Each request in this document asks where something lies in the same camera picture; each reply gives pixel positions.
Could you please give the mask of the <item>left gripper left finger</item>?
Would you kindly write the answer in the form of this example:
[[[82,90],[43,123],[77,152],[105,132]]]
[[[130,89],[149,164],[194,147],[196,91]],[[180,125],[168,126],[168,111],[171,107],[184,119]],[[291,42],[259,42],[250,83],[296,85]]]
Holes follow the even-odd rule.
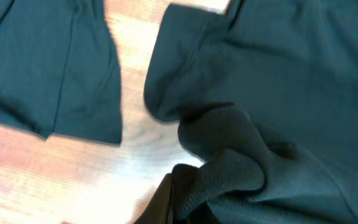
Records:
[[[134,224],[174,224],[173,221],[173,179],[166,174]]]

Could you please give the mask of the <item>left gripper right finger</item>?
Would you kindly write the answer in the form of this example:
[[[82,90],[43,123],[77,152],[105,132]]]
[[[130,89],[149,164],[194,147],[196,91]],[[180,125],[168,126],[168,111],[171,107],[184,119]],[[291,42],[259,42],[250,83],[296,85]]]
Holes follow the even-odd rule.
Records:
[[[186,224],[220,224],[220,222],[204,202],[189,214]]]

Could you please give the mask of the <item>black t-shirt with logo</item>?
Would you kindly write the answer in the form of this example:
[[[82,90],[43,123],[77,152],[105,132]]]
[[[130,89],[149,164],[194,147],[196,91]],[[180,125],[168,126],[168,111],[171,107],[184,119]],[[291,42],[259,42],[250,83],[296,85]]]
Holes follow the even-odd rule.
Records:
[[[174,223],[358,223],[358,1],[171,4],[144,101],[204,162],[169,173]]]

